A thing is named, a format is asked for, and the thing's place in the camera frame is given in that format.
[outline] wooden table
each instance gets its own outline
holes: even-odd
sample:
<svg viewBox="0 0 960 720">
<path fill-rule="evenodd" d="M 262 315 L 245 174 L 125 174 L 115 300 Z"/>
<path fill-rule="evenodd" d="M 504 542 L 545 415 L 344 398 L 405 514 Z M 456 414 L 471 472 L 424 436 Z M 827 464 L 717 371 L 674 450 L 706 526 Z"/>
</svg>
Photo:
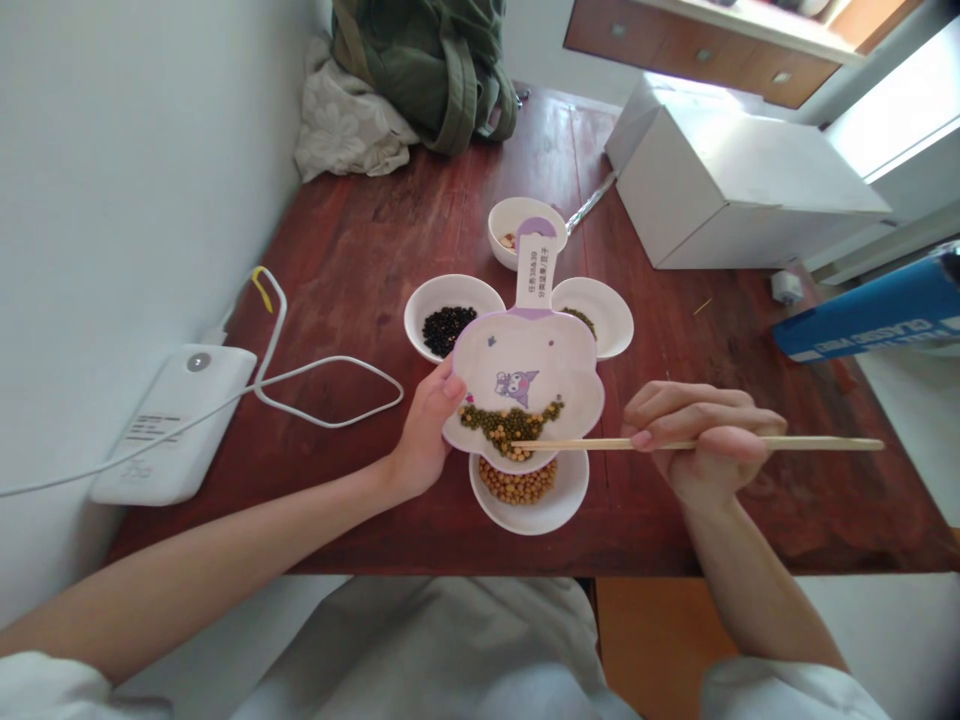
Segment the wooden table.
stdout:
<svg viewBox="0 0 960 720">
<path fill-rule="evenodd" d="M 135 508 L 110 552 L 116 560 L 187 528 L 356 470 L 397 442 L 417 382 L 432 368 L 403 329 L 407 298 L 443 273 L 482 278 L 513 304 L 515 276 L 494 260 L 487 213 L 528 195 L 569 217 L 610 170 L 602 146 L 615 118 L 534 89 L 515 136 L 477 142 L 448 160 L 422 148 L 382 178 L 324 175 L 293 201 L 263 263 L 290 299 L 271 374 L 350 354 L 407 388 L 401 407 L 324 430 L 261 404 L 240 403 L 193 499 Z M 775 457 L 742 492 L 750 515 L 798 573 L 929 572 L 960 567 L 960 550 L 873 392 L 852 361 L 796 365 L 765 331 L 784 316 L 767 272 L 655 271 L 615 191 L 574 231 L 556 282 L 598 278 L 632 308 L 636 335 L 602 363 L 607 391 L 591 436 L 616 436 L 621 408 L 654 379 L 742 388 L 791 421 L 791 432 L 882 438 L 875 454 Z M 694 311 L 706 300 L 702 312 Z M 262 357 L 273 316 L 249 289 L 229 342 Z M 379 405 L 393 389 L 352 365 L 323 366 L 269 392 L 330 420 Z M 577 515 L 541 537 L 495 525 L 473 497 L 467 456 L 453 452 L 421 498 L 354 529 L 295 568 L 303 573 L 431 575 L 693 575 L 699 572 L 677 503 L 647 457 L 592 453 Z"/>
</svg>

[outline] white bowl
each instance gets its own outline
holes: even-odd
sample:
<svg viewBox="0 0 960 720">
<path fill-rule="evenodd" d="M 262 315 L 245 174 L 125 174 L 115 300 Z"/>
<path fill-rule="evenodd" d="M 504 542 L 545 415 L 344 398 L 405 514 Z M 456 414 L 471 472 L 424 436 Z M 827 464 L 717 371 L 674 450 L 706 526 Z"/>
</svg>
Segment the white bowl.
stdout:
<svg viewBox="0 0 960 720">
<path fill-rule="evenodd" d="M 597 333 L 597 360 L 609 360 L 633 340 L 633 313 L 609 285 L 592 278 L 570 278 L 553 289 L 550 305 L 555 312 L 579 310 Z"/>
<path fill-rule="evenodd" d="M 508 505 L 497 500 L 480 479 L 480 456 L 470 455 L 470 485 L 483 511 L 497 525 L 517 535 L 543 535 L 564 525 L 580 509 L 590 481 L 586 450 L 557 455 L 553 488 L 535 505 Z"/>
<path fill-rule="evenodd" d="M 560 217 L 560 213 L 546 203 L 532 198 L 507 198 L 494 205 L 487 216 L 487 239 L 490 241 L 490 249 L 493 250 L 493 256 L 504 267 L 516 271 L 517 253 L 501 245 L 500 238 L 507 233 L 516 235 L 520 223 L 532 217 L 546 218 L 553 225 L 557 231 L 557 240 L 560 241 L 558 253 L 566 247 L 567 223 Z"/>
<path fill-rule="evenodd" d="M 563 402 L 560 416 L 544 424 L 541 440 L 582 438 L 603 412 L 593 335 L 563 313 L 513 308 L 477 318 L 457 340 L 453 371 L 467 384 L 464 404 L 482 410 L 543 413 L 551 403 Z M 483 455 L 511 475 L 539 470 L 557 454 L 537 450 L 526 460 L 511 460 L 481 429 L 463 425 L 459 413 L 443 424 L 443 436 L 458 450 Z"/>
<path fill-rule="evenodd" d="M 423 342 L 423 323 L 444 307 L 472 307 L 477 317 L 503 311 L 503 298 L 483 280 L 469 275 L 440 275 L 418 287 L 403 311 L 403 328 L 410 343 L 430 362 L 439 365 L 443 358 L 431 352 Z"/>
</svg>

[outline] wooden drawer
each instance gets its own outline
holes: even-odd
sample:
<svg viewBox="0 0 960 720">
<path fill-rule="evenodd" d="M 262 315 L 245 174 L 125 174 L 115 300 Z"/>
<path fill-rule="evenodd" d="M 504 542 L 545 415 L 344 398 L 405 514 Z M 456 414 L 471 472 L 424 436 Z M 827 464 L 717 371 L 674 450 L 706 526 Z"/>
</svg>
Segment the wooden drawer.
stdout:
<svg viewBox="0 0 960 720">
<path fill-rule="evenodd" d="M 732 86 L 762 95 L 769 103 L 798 108 L 839 68 L 829 60 L 757 41 Z"/>
<path fill-rule="evenodd" d="M 713 85 L 737 85 L 743 66 L 759 43 L 713 25 L 671 18 L 651 70 Z"/>
<path fill-rule="evenodd" d="M 576 0 L 563 46 L 650 67 L 673 17 L 631 0 Z"/>
<path fill-rule="evenodd" d="M 563 46 L 800 107 L 840 67 L 633 0 L 576 0 Z"/>
</svg>

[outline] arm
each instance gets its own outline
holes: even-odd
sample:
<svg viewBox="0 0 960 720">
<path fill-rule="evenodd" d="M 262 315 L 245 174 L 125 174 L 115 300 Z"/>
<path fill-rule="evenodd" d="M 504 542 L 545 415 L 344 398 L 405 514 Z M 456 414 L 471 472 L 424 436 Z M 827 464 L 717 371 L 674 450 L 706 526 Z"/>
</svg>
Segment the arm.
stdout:
<svg viewBox="0 0 960 720">
<path fill-rule="evenodd" d="M 786 421 L 737 390 L 659 382 L 631 400 L 624 421 L 634 446 L 652 453 L 677 494 L 720 619 L 740 652 L 849 672 L 823 620 L 736 497 L 767 460 L 758 435 L 782 435 Z M 698 438 L 695 451 L 659 450 L 690 438 Z"/>
<path fill-rule="evenodd" d="M 465 392 L 445 362 L 420 383 L 387 457 L 100 570 L 0 633 L 0 657 L 39 650 L 122 683 L 318 548 L 433 485 L 449 450 L 440 428 Z"/>
</svg>

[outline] white shirt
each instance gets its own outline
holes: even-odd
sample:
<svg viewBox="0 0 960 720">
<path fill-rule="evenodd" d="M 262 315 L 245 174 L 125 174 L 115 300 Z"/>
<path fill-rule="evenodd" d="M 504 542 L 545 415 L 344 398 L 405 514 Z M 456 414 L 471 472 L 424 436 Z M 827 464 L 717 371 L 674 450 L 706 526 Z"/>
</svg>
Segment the white shirt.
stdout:
<svg viewBox="0 0 960 720">
<path fill-rule="evenodd" d="M 607 688 L 596 640 L 569 579 L 358 577 L 320 604 L 233 719 L 635 720 Z M 111 692 L 82 663 L 0 660 L 0 718 L 169 716 Z M 756 658 L 711 670 L 701 705 L 711 720 L 887 718 L 846 673 Z"/>
</svg>

